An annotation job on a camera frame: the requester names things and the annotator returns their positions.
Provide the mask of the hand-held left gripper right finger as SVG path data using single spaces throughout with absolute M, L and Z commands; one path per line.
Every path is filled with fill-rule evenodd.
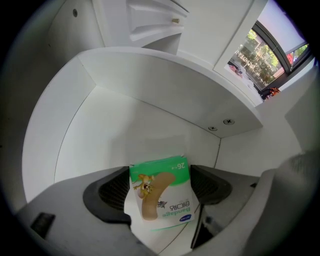
M 248 202 L 259 178 L 204 165 L 190 166 L 199 219 L 191 242 L 195 249 L 225 229 Z

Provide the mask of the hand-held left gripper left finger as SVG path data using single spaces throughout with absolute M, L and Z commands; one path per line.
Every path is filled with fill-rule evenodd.
M 156 256 L 124 212 L 129 178 L 123 166 L 54 183 L 16 216 L 49 256 Z

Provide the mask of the green white bandage box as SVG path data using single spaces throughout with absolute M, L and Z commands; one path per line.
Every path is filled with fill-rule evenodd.
M 136 163 L 129 174 L 143 226 L 168 229 L 195 219 L 188 160 L 174 156 Z

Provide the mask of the orange black toy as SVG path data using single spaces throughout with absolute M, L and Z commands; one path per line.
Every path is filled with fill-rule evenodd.
M 280 93 L 281 91 L 276 87 L 270 87 L 261 92 L 261 98 L 263 101 L 270 99 L 271 97 L 275 96 L 276 94 Z

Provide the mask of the dark framed window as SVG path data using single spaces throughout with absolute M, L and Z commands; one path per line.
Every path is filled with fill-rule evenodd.
M 263 101 L 261 93 L 267 88 L 278 88 L 298 74 L 313 59 L 309 44 L 304 42 L 289 53 L 281 48 L 276 38 L 259 21 L 256 21 L 245 40 L 228 61 L 228 70 Z M 229 64 L 245 69 L 241 77 L 234 73 Z

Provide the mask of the white open shelf unit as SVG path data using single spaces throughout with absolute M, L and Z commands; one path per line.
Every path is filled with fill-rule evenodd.
M 184 30 L 183 27 L 181 33 L 148 44 L 133 42 L 126 0 L 52 0 L 50 6 L 55 8 L 55 14 L 45 38 L 46 46 L 63 59 L 95 48 L 144 47 Z

